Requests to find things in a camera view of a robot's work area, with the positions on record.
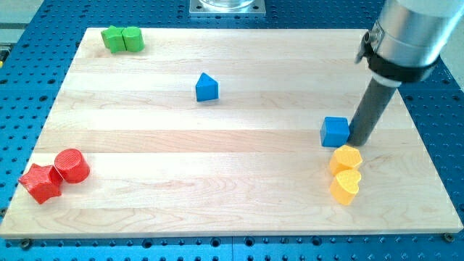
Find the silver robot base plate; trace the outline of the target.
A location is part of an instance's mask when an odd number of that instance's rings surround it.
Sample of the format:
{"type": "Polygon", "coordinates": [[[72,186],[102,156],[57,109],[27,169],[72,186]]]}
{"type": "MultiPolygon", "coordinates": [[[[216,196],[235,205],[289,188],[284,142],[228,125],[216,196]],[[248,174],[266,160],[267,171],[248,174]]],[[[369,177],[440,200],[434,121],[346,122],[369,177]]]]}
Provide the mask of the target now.
{"type": "Polygon", "coordinates": [[[190,0],[191,17],[263,17],[265,0],[190,0]]]}

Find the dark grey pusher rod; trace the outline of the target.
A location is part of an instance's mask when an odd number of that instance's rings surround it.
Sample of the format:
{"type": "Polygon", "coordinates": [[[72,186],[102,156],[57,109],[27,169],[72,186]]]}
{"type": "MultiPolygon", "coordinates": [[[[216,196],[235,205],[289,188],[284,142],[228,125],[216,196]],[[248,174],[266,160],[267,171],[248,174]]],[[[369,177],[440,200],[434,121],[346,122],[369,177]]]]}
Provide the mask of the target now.
{"type": "Polygon", "coordinates": [[[348,143],[363,146],[388,106],[398,82],[373,76],[349,124],[348,143]]]}

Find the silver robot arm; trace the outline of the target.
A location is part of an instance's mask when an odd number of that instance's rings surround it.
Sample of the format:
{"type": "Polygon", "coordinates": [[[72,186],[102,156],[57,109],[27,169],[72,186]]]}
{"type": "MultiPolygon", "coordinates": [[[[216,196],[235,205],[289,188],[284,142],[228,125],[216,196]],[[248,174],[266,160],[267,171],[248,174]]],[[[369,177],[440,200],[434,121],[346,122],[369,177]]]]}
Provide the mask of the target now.
{"type": "Polygon", "coordinates": [[[366,143],[397,88],[427,79],[462,16],[463,0],[385,1],[355,58],[367,60],[372,78],[349,124],[349,144],[366,143]]]}

